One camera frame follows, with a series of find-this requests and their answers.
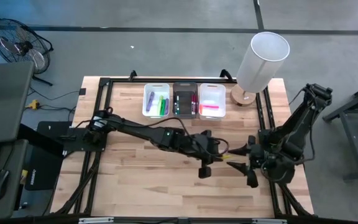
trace green marker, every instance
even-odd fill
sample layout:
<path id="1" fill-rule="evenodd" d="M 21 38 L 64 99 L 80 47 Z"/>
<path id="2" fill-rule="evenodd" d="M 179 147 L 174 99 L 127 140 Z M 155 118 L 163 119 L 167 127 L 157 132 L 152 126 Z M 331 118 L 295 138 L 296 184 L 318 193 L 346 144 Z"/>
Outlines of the green marker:
<path id="1" fill-rule="evenodd" d="M 159 115 L 160 112 L 161 112 L 162 99 L 164 99 L 164 97 L 163 97 L 163 96 L 160 96 L 160 100 L 158 101 L 158 106 L 157 106 L 157 113 L 158 113 L 158 115 Z"/>
<path id="2" fill-rule="evenodd" d="M 165 112 L 165 100 L 162 100 L 161 108 L 160 108 L 160 116 L 163 116 Z"/>

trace white lamp shade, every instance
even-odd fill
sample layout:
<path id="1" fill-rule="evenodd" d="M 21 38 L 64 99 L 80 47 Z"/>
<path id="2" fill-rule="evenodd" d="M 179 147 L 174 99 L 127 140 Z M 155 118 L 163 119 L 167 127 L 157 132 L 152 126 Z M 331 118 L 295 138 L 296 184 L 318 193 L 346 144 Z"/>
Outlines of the white lamp shade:
<path id="1" fill-rule="evenodd" d="M 288 54 L 290 54 L 290 45 L 282 36 L 272 32 L 256 34 L 248 46 L 237 73 L 238 85 L 244 91 L 261 92 Z"/>

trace white plastic bin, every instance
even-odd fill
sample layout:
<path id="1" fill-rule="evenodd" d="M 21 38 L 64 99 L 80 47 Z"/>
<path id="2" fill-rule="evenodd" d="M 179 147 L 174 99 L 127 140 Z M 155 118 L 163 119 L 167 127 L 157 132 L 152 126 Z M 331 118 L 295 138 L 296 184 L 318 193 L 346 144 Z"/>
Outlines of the white plastic bin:
<path id="1" fill-rule="evenodd" d="M 150 111 L 146 111 L 147 103 L 149 102 L 149 98 L 151 93 L 154 92 L 154 98 L 152 102 L 152 106 L 150 107 Z M 143 109 L 142 113 L 144 116 L 149 118 L 163 118 L 169 115 L 171 99 L 170 99 L 170 87 L 166 83 L 149 83 L 144 86 L 143 93 Z M 160 101 L 160 96 L 163 96 L 163 99 L 169 99 L 168 104 L 168 113 L 160 116 L 160 108 L 158 108 L 158 102 Z"/>
<path id="2" fill-rule="evenodd" d="M 226 115 L 226 88 L 224 85 L 203 83 L 199 91 L 198 112 L 200 119 L 211 121 L 222 120 Z"/>

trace plastic bin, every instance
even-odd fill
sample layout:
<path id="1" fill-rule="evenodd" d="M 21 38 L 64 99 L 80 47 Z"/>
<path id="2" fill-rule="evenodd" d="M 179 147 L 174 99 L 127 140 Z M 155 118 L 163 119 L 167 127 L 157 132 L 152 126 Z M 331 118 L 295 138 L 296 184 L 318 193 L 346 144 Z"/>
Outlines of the plastic bin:
<path id="1" fill-rule="evenodd" d="M 222 120 L 226 115 L 226 87 L 218 84 L 201 84 L 198 112 L 202 120 Z"/>
<path id="2" fill-rule="evenodd" d="M 154 92 L 154 98 L 152 101 L 152 105 L 150 107 L 150 111 L 146 111 L 147 103 L 149 102 L 149 98 L 151 93 Z M 168 113 L 165 115 L 160 115 L 160 108 L 158 108 L 158 102 L 160 101 L 160 96 L 163 96 L 163 99 L 169 99 L 168 101 Z M 144 86 L 143 93 L 143 109 L 142 113 L 144 116 L 149 118 L 163 118 L 169 115 L 171 105 L 170 99 L 170 87 L 166 83 L 149 83 Z"/>
<path id="3" fill-rule="evenodd" d="M 193 82 L 175 82 L 172 85 L 173 99 L 172 99 L 172 113 L 175 117 L 181 119 L 194 119 L 198 113 L 198 86 Z M 175 111 L 175 102 L 177 96 L 179 100 L 179 112 Z"/>

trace purple marker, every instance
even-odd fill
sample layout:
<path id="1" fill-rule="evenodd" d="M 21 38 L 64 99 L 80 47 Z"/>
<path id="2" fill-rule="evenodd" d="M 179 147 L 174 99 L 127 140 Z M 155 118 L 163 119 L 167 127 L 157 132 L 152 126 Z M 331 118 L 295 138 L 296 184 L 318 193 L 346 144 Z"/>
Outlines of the purple marker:
<path id="1" fill-rule="evenodd" d="M 150 111 L 150 108 L 152 107 L 153 99 L 154 99 L 154 92 L 150 94 L 149 102 L 147 103 L 146 106 L 146 112 Z"/>
<path id="2" fill-rule="evenodd" d="M 165 99 L 165 112 L 164 115 L 168 114 L 168 110 L 169 110 L 169 99 Z"/>

